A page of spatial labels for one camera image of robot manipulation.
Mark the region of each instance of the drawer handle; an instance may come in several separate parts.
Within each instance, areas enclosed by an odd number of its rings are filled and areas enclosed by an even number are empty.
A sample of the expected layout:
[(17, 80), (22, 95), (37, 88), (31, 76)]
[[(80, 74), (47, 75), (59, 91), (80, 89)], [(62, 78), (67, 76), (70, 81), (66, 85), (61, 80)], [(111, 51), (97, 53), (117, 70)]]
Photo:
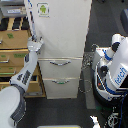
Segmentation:
[(69, 82), (69, 80), (66, 80), (66, 81), (56, 81), (56, 80), (53, 80), (52, 82), (56, 83), (56, 84), (66, 84)]
[(8, 63), (9, 59), (5, 60), (5, 61), (0, 61), (0, 63)]
[(0, 39), (0, 44), (2, 44), (2, 39)]
[(0, 75), (15, 75), (16, 71), (14, 72), (7, 72), (7, 73), (0, 73)]
[(42, 92), (26, 92), (24, 96), (41, 96)]
[(54, 64), (54, 65), (58, 65), (58, 66), (63, 66), (63, 65), (66, 65), (66, 64), (69, 64), (71, 63), (71, 61), (67, 61), (67, 62), (64, 62), (64, 63), (61, 63), (61, 64), (58, 64), (56, 62), (50, 62), (51, 64)]

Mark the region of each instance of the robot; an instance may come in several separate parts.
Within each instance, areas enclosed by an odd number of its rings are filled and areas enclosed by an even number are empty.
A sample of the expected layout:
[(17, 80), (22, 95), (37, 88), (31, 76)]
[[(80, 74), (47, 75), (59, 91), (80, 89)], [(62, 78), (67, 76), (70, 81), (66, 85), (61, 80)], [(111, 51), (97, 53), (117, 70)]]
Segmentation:
[[(120, 15), (128, 34), (128, 10)], [(117, 105), (128, 92), (128, 37), (114, 34), (111, 47), (96, 48), (92, 69), (95, 97), (104, 105)]]
[(24, 58), (24, 67), (21, 71), (10, 79), (10, 86), (0, 92), (0, 127), (16, 128), (17, 123), (25, 114), (24, 93), (27, 91), (32, 74), (38, 61), (38, 52), (43, 44), (41, 38), (35, 42), (28, 39), (28, 50), (30, 51)]

